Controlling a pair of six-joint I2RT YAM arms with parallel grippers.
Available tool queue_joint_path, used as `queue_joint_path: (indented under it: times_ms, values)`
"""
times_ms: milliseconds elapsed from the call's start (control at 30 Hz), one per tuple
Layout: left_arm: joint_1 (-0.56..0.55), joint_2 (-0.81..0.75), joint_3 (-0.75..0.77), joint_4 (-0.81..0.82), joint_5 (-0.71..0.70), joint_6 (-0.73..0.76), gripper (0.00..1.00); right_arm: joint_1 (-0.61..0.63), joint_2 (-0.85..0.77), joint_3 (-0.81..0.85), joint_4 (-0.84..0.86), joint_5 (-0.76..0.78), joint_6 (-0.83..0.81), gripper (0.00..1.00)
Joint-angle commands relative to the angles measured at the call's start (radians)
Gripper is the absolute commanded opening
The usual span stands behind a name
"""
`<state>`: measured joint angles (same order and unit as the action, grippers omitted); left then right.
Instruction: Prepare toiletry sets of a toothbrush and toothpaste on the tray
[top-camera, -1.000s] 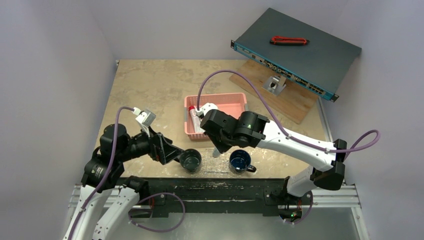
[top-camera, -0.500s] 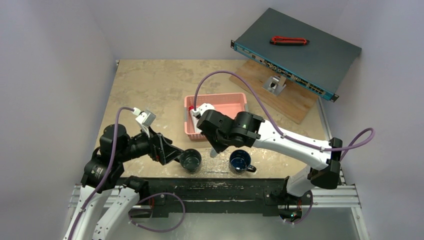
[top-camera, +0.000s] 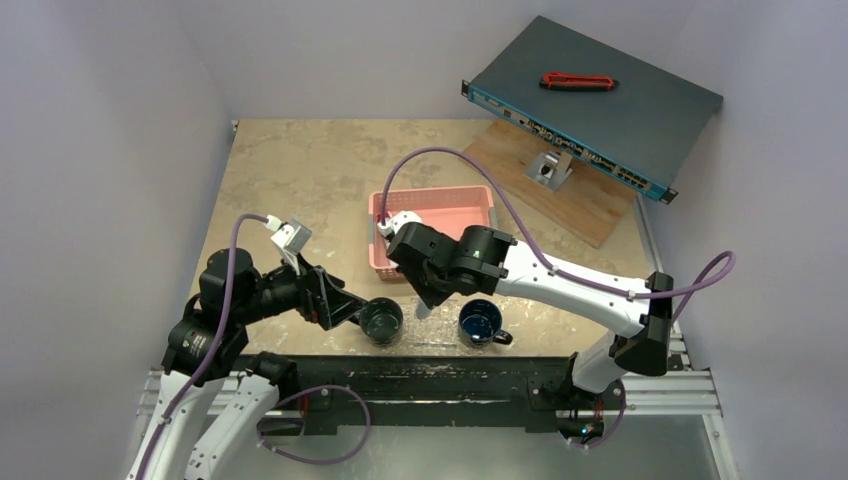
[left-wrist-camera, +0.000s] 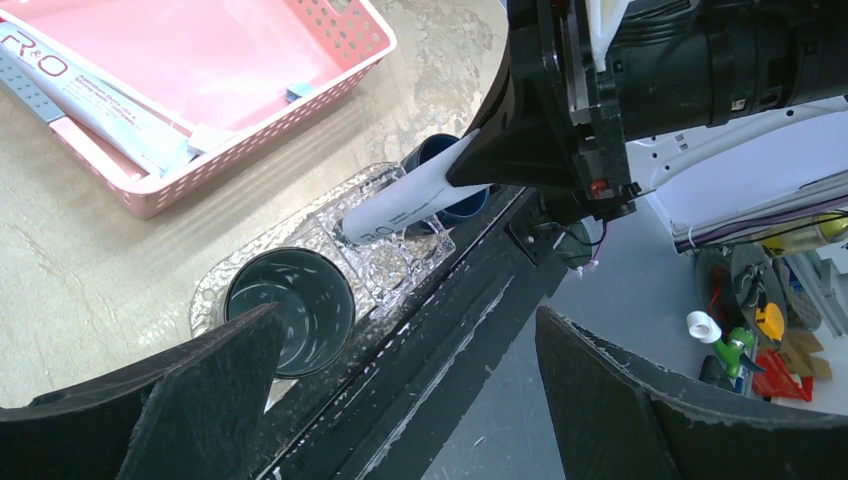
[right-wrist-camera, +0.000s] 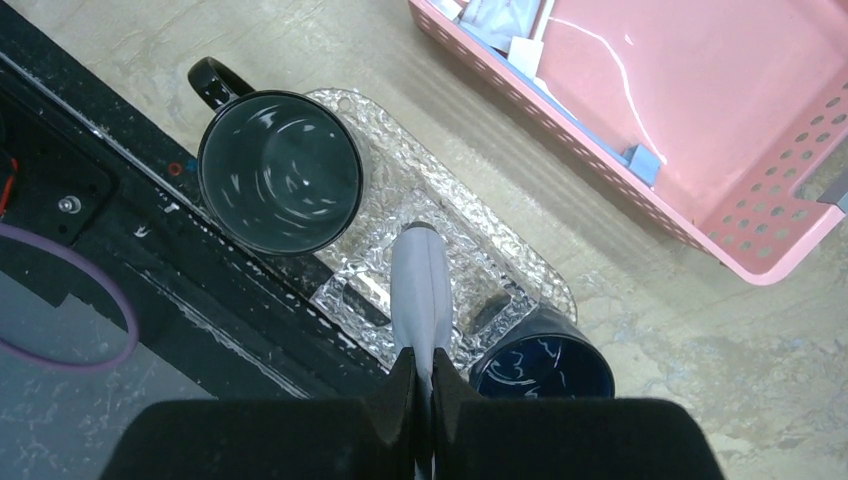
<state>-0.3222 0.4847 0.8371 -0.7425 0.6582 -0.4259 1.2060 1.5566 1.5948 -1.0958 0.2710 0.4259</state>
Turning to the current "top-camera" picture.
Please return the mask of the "dark green mug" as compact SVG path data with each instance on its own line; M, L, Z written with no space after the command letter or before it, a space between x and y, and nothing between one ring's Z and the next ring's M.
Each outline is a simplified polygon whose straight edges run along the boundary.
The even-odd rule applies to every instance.
M376 345L389 345L401 334L403 311L392 299L378 297L366 303L359 313L359 326Z

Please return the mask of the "pink perforated plastic basket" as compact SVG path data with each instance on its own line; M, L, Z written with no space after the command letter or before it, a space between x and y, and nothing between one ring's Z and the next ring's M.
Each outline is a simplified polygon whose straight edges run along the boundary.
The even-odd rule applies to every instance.
M367 203L370 215L369 264L381 281L403 282L403 276L395 271L386 257L387 243L376 226L382 219L382 199L382 192L376 191ZM390 190L387 213L392 216L400 211L414 212L424 224L455 240L470 225L498 228L491 190L483 185Z

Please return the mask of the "dark blue mug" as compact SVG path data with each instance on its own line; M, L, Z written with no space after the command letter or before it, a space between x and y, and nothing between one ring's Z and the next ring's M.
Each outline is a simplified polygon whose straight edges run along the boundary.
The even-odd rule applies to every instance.
M503 329L501 311L487 300L474 299L467 302L460 309L457 329L459 339L471 347L513 343L512 334Z

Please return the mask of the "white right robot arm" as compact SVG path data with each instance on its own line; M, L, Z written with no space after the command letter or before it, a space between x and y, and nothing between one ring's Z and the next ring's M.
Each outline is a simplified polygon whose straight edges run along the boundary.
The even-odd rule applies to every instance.
M433 309L454 294L529 299L587 318L604 337L574 356L564 399L584 407L626 373L668 371L671 277L614 276L550 257L505 232L472 225L459 239L417 221L380 226L386 256Z

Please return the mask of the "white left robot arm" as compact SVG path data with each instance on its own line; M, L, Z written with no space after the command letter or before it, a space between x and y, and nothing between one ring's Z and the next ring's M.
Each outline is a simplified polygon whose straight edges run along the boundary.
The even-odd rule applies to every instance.
M129 478L211 479L259 431L266 412L295 403L303 424L311 400L333 387L306 387L294 359L270 352L248 360L229 403L210 426L204 422L248 343L248 325L289 311L323 330L355 323L366 301L344 286L301 256L262 275L244 249L212 254L198 294L169 333L153 417Z

